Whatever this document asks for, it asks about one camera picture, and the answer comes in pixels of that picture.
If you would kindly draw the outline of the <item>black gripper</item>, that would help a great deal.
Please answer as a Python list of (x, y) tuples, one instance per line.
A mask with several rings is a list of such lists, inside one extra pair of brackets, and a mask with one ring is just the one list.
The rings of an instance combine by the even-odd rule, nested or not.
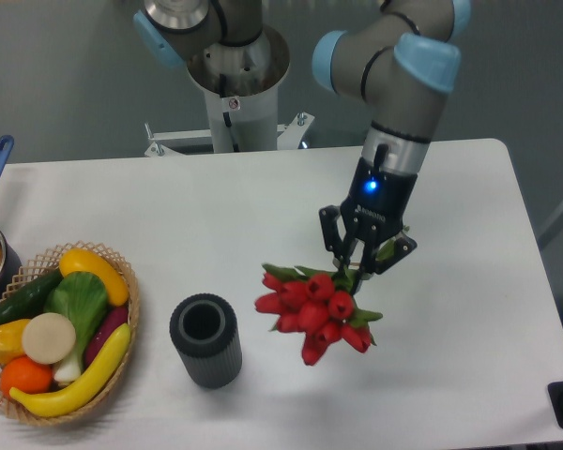
[(362, 281), (387, 272), (417, 248), (417, 242), (402, 231), (403, 213), (417, 178), (379, 172), (361, 157), (341, 208), (329, 205), (319, 210), (324, 247), (339, 270), (349, 267), (358, 240), (387, 241), (375, 253), (363, 254), (351, 294), (358, 292)]

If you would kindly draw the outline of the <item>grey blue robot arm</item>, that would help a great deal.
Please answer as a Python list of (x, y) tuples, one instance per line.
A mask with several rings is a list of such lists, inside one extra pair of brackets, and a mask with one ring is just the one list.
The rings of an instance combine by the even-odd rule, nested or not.
[[(319, 212), (341, 273), (361, 248), (356, 283), (416, 247), (403, 213), (461, 64), (451, 40), (471, 15), (466, 1), (385, 1), (379, 10), (360, 32), (324, 35), (312, 54), (322, 87), (373, 111), (346, 199)], [(145, 1), (133, 24), (163, 65), (185, 66), (203, 91), (216, 152), (279, 148), (278, 89), (290, 55), (261, 2)]]

